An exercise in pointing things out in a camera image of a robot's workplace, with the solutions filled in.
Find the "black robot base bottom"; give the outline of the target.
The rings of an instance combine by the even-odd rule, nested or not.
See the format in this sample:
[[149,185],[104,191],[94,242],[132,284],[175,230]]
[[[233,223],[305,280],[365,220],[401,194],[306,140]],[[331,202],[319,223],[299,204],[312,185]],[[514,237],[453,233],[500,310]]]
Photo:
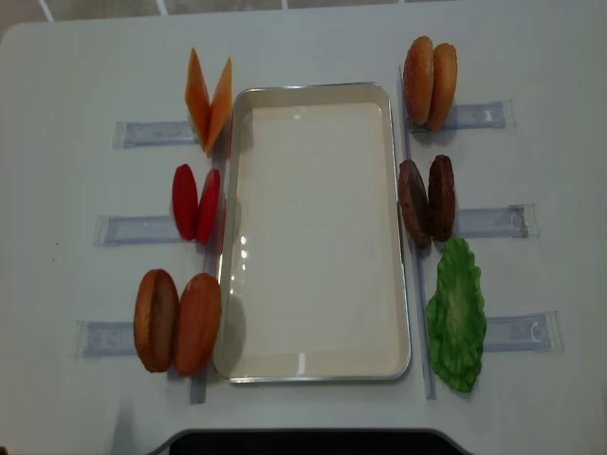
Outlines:
[[406,429],[182,431],[155,454],[466,454],[449,437]]

